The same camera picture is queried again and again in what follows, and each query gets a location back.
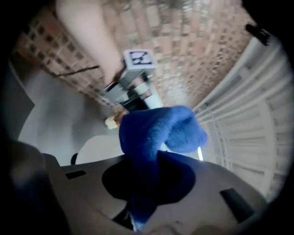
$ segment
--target brick wall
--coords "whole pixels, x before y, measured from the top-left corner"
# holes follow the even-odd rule
[[[154,85],[167,106],[198,104],[228,73],[247,46],[250,18],[240,0],[100,0],[118,49],[153,50],[158,68]],[[96,65],[44,7],[19,39],[17,48],[54,74]],[[59,77],[104,105],[103,71]]]

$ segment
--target white railing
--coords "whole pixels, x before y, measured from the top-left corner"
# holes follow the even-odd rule
[[[292,161],[293,74],[276,39],[268,47],[254,39],[249,49],[224,78],[227,84],[217,86],[194,111],[209,135],[204,160],[226,167],[271,200]],[[257,66],[250,68],[253,58]]]

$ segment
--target black slot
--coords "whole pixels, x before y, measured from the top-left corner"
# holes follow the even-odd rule
[[[65,174],[66,175],[66,177],[68,178],[68,179],[74,179],[74,178],[77,178],[77,177],[80,177],[80,176],[82,176],[82,175],[84,175],[84,174],[87,174],[86,173],[86,171],[74,171],[74,172],[70,172],[70,173],[67,173],[67,174]]]
[[[127,210],[127,207],[121,211],[114,219],[114,222],[130,229],[134,230],[133,224],[130,219],[130,213]]]
[[[220,191],[220,195],[225,200],[238,223],[243,222],[254,214],[250,205],[233,188]]]

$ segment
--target cable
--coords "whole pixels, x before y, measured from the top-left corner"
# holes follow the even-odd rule
[[[61,77],[61,76],[68,76],[68,75],[74,75],[74,74],[77,74],[77,73],[82,73],[82,72],[85,72],[85,71],[88,71],[88,70],[91,70],[91,69],[96,69],[96,68],[99,68],[100,66],[99,65],[96,65],[96,66],[93,66],[93,67],[87,67],[87,68],[82,68],[80,70],[77,70],[75,72],[70,72],[70,73],[61,73],[61,74],[53,74],[54,77]]]

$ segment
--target blue towel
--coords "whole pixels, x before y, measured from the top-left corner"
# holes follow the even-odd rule
[[[206,142],[207,135],[191,109],[177,106],[136,111],[124,116],[119,139],[122,151],[136,172],[129,210],[140,228],[157,206],[160,146],[165,143],[174,152],[193,152]]]

